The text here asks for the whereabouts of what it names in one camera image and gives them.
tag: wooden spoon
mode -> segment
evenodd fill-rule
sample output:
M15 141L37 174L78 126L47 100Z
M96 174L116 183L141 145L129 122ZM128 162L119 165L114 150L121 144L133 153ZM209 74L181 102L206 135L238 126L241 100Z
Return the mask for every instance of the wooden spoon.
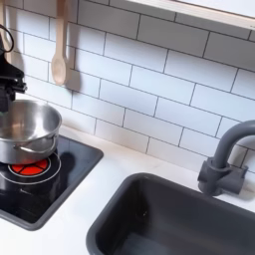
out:
M0 0L0 24L6 27L6 25L5 25L4 0ZM5 31L0 29L0 34L1 34L1 37L2 37L2 41L3 41L3 44L4 44L5 50L9 50L11 48L11 44L7 39ZM6 53L5 58L10 64L12 64L12 53L11 52Z
M52 59L52 76L57 85L64 85L70 77L66 56L68 1L57 0L56 53Z

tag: glowing red burner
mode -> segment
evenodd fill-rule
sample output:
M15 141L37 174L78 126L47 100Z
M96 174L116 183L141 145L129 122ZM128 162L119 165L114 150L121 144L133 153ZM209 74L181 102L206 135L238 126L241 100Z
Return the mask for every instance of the glowing red burner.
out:
M49 167L49 160L43 159L33 164L15 164L10 165L10 168L20 174L26 176L35 176L39 173L46 171Z

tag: metal saucepan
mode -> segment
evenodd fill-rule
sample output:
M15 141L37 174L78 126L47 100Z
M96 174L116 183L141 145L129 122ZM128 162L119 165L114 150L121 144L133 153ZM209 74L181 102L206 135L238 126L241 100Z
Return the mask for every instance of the metal saucepan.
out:
M17 100L0 116L0 161L29 164L52 154L58 142L61 115L47 104Z

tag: white countertop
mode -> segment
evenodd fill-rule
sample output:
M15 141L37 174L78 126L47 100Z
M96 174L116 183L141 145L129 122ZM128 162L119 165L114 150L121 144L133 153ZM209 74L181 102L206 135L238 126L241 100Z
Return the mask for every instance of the white countertop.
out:
M68 127L61 127L60 134L97 147L105 156L41 229L30 232L0 219L0 254L89 254L85 242L89 228L123 180L133 173L157 174L197 190L197 172ZM227 194L219 198L255 211L255 194L244 190L240 196L243 198Z

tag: black sink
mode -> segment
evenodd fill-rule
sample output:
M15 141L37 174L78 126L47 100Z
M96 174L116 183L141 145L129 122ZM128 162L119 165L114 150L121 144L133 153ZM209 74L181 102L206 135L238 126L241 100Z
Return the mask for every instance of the black sink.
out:
M255 214L135 174L89 230L87 247L91 255L254 255Z

